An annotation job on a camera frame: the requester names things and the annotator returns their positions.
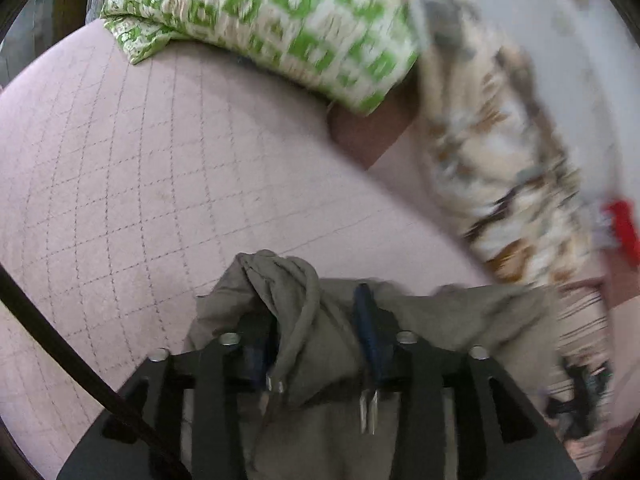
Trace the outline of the red cloth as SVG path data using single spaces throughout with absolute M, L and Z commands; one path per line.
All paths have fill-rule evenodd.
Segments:
M 639 233 L 634 222 L 634 207 L 628 200 L 611 200 L 603 207 L 611 218 L 615 239 L 628 262 L 638 268 L 640 263 Z

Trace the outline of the pink quilted mattress cover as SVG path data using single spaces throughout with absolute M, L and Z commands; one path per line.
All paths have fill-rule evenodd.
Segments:
M 333 147 L 318 100 L 202 44 L 132 65 L 93 22 L 2 91 L 2 264 L 111 387 L 262 249 L 417 295 L 485 283 Z

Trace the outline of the brown pillow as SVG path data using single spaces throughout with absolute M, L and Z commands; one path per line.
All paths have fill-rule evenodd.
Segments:
M 416 94 L 401 88 L 390 92 L 367 116 L 334 104 L 328 113 L 329 135 L 352 162 L 367 170 L 413 123 L 418 107 Z

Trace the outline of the leaf print beige blanket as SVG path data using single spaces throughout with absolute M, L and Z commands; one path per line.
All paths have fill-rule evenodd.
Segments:
M 506 283 L 559 285 L 586 263 L 580 177 L 528 54 L 471 0 L 406 0 L 418 140 L 448 226 Z

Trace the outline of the grey-brown quilted hooded jacket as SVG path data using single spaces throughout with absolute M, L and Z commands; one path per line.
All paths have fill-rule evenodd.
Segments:
M 320 278 L 303 259 L 262 250 L 236 256 L 198 298 L 184 343 L 200 352 L 243 315 L 276 319 L 267 385 L 239 396 L 247 477 L 393 479 L 398 394 L 382 397 L 376 434 L 360 431 L 364 357 L 352 316 L 360 283 L 400 328 L 448 353 L 443 479 L 577 476 L 539 413 L 555 345 L 550 290 L 492 285 L 408 296 L 388 283 Z

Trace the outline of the striped floral sofa cushion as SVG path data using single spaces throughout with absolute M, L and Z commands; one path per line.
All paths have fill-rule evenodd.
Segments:
M 604 430 L 613 385 L 611 331 L 600 289 L 562 290 L 558 335 L 544 416 L 561 442 L 584 443 Z

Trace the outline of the green white patterned pillow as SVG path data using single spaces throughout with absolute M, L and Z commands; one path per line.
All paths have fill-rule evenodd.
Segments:
M 416 62 L 402 0 L 105 0 L 130 63 L 198 40 L 370 114 Z

